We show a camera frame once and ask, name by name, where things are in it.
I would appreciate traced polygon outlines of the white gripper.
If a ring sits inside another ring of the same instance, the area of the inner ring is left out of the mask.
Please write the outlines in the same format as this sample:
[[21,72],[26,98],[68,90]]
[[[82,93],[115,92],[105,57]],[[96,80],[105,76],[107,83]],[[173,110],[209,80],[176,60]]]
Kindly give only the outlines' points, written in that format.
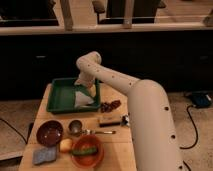
[[83,85],[86,88],[91,88],[94,83],[95,83],[95,77],[84,71],[81,71],[79,73],[78,78],[75,81],[75,85]]

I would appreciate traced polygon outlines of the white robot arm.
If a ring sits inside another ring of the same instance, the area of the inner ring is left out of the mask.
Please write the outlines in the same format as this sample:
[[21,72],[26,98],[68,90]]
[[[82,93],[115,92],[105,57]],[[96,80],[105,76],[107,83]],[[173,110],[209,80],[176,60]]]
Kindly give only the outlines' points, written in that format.
[[137,171],[185,171],[168,96],[149,79],[139,79],[101,65],[90,52],[77,59],[77,84],[91,87],[94,79],[127,97]]

